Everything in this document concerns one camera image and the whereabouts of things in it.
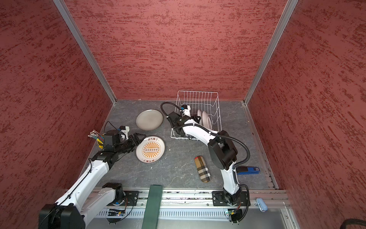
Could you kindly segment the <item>white plate orange sunburst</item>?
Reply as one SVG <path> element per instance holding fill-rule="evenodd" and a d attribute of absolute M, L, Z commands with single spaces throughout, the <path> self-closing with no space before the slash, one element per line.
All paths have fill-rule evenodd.
<path fill-rule="evenodd" d="M 165 142 L 158 136 L 148 136 L 136 148 L 136 158 L 145 164 L 159 161 L 165 152 Z"/>

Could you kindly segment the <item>plain grey ceramic plate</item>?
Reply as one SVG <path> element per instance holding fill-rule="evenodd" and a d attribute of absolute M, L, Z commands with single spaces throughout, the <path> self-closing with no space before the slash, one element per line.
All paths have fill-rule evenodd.
<path fill-rule="evenodd" d="M 145 131 L 157 129 L 163 122 L 163 115 L 158 110 L 150 109 L 141 112 L 136 118 L 136 125 Z"/>

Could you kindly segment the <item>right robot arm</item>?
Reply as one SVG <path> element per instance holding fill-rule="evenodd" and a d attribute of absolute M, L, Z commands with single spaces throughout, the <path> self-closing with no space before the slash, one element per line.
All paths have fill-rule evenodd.
<path fill-rule="evenodd" d="M 192 136 L 208 147 L 212 162 L 221 170 L 224 200 L 231 206 L 236 205 L 242 190 L 234 176 L 238 151 L 234 146 L 233 138 L 226 131 L 217 132 L 207 129 L 187 115 L 172 112 L 166 118 L 172 130 L 179 136 Z"/>

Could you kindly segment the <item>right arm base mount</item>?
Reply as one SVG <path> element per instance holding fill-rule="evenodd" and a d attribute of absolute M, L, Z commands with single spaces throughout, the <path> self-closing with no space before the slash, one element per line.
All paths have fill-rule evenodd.
<path fill-rule="evenodd" d="M 226 191 L 213 191 L 212 192 L 212 200 L 213 205 L 215 207 L 222 207 L 222 206 L 231 206 L 231 207 L 238 207 L 238 206 L 250 206 L 251 204 L 248 203 L 249 194 L 247 191 L 238 191 L 237 193 L 231 195 Z"/>

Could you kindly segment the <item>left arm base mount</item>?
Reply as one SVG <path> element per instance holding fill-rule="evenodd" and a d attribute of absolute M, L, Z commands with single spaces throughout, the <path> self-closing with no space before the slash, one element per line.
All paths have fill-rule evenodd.
<path fill-rule="evenodd" d="M 125 191 L 122 198 L 114 200 L 111 205 L 116 207 L 136 206 L 139 198 L 139 191 Z"/>

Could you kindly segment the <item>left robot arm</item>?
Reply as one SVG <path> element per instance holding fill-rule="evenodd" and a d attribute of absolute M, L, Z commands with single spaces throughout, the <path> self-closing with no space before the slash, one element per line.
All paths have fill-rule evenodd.
<path fill-rule="evenodd" d="M 102 151 L 89 159 L 85 172 L 55 203 L 46 204 L 41 209 L 40 229 L 85 229 L 107 205 L 127 207 L 128 198 L 120 183 L 106 183 L 94 198 L 87 200 L 122 155 L 137 149 L 147 138 L 144 134 L 135 133 L 122 141 L 120 135 L 118 130 L 108 131 L 104 135 Z"/>

